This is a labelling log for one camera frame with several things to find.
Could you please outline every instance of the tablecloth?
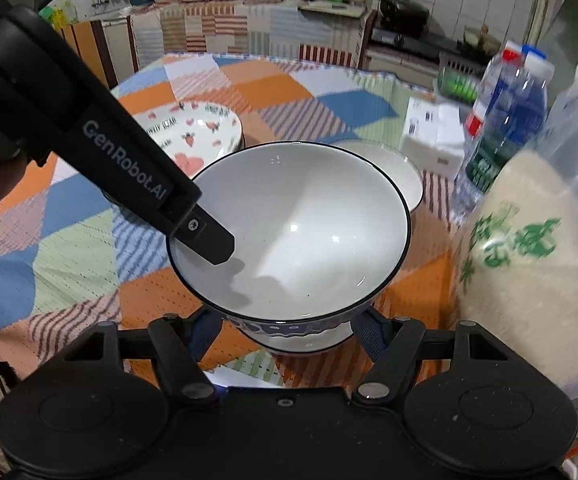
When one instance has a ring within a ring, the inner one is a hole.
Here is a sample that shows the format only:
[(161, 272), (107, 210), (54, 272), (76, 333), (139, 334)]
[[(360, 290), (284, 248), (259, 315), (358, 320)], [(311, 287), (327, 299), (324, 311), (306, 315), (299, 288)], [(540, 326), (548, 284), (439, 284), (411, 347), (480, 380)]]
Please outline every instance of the tablecloth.
[[(132, 114), (189, 99), (226, 105), (240, 116), (248, 145), (361, 138), (394, 147), (413, 92), (384, 73), (208, 54), (165, 56), (112, 91)], [(376, 307), (437, 328), (450, 311), (451, 190), (435, 174), (423, 180), (411, 247)], [(173, 272), (164, 236), (130, 220), (55, 155), (42, 168), (32, 163), (0, 202), (0, 360), (20, 377), (95, 322), (141, 328), (200, 305)], [(322, 386), (356, 383), (370, 361), (354, 338), (311, 357), (274, 357), (225, 322), (201, 362), (206, 370), (218, 365), (283, 386)], [(148, 363), (131, 367), (153, 380)]]
[(302, 0), (153, 4), (129, 19), (138, 67), (170, 52), (258, 54), (358, 67), (367, 23), (302, 12)]

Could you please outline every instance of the blue bottle cap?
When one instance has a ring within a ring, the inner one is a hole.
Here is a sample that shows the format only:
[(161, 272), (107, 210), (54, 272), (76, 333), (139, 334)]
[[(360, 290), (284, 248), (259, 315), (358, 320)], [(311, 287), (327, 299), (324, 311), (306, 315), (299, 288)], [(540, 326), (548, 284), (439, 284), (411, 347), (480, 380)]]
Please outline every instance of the blue bottle cap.
[(533, 52), (536, 56), (540, 56), (543, 59), (547, 59), (547, 55), (544, 54), (543, 51), (535, 48), (533, 45), (524, 44), (522, 46), (522, 56), (526, 57), (526, 55), (529, 54), (530, 52)]

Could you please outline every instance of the gas stove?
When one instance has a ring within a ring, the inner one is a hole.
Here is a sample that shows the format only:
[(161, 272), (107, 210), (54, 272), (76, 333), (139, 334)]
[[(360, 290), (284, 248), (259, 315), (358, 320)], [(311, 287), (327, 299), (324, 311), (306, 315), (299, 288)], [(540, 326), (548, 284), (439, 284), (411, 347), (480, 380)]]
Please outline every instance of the gas stove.
[(376, 26), (371, 31), (370, 44), (383, 44), (399, 52), (419, 57), (433, 63), (440, 63), (440, 53), (475, 62), (484, 69), (491, 60), (483, 52), (474, 49), (462, 41), (453, 41), (446, 36), (434, 34), (433, 32), (423, 32), (419, 38), (412, 38), (387, 30), (381, 25)]

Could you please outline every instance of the sink faucet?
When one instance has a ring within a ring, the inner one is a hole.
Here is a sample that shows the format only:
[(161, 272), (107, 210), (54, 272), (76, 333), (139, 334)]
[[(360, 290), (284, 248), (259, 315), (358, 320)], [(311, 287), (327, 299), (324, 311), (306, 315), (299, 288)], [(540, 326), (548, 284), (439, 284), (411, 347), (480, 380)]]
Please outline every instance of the sink faucet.
[(96, 0), (92, 3), (92, 7), (98, 10), (98, 7), (107, 7), (109, 5), (109, 0)]

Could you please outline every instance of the white tissue box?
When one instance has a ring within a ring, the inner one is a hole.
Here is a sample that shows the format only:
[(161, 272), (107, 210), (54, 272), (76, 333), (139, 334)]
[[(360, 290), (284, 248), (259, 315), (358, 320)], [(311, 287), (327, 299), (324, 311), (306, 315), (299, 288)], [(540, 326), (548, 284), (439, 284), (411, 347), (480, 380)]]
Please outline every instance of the white tissue box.
[(419, 170), (454, 180), (464, 158), (464, 131), (458, 107), (409, 98), (400, 152)]

